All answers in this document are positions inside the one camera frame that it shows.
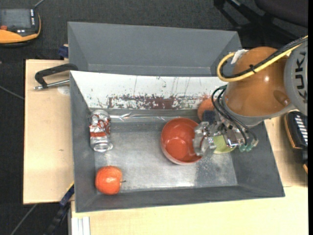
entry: orange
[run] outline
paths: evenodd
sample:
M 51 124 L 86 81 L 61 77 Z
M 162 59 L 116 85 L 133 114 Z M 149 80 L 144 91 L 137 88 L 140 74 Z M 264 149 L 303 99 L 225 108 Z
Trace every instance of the orange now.
M 94 184 L 106 195 L 118 194 L 122 185 L 122 171 L 116 166 L 105 166 L 98 170 Z
M 203 101 L 198 108 L 198 118 L 202 121 L 204 111 L 213 111 L 214 106 L 212 104 L 212 99 L 206 99 Z

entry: green object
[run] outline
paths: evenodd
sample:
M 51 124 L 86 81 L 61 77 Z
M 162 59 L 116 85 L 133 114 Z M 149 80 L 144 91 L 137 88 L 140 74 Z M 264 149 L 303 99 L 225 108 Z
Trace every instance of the green object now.
M 214 144 L 216 145 L 216 149 L 214 151 L 215 154 L 222 154 L 233 151 L 235 148 L 229 148 L 224 140 L 222 135 L 213 137 Z

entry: bowl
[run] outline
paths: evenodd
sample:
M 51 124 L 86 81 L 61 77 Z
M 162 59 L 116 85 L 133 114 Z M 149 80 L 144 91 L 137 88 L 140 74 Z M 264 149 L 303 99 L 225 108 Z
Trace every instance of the bowl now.
M 198 124 L 188 118 L 175 118 L 166 123 L 161 133 L 161 148 L 164 155 L 173 163 L 187 165 L 199 161 L 192 139 Z

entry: rust stain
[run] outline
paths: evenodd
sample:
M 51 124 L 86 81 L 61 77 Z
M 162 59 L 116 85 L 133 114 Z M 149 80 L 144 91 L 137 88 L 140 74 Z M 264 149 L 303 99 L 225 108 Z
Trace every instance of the rust stain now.
M 180 110 L 194 109 L 195 105 L 208 99 L 209 95 L 170 97 L 153 95 L 134 96 L 130 94 L 109 96 L 106 105 L 111 109 L 142 109 L 142 110 Z

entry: table surface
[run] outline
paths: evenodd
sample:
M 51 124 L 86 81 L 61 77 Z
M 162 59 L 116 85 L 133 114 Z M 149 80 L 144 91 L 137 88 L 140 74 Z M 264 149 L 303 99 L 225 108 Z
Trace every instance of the table surface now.
M 37 71 L 66 63 L 27 60 L 25 67 L 24 204 L 58 202 L 73 182 L 68 86 L 35 91 Z M 47 77 L 68 79 L 68 72 Z M 76 213 L 103 234 L 308 234 L 308 176 L 293 159 L 281 117 L 265 121 L 286 196 L 184 206 Z

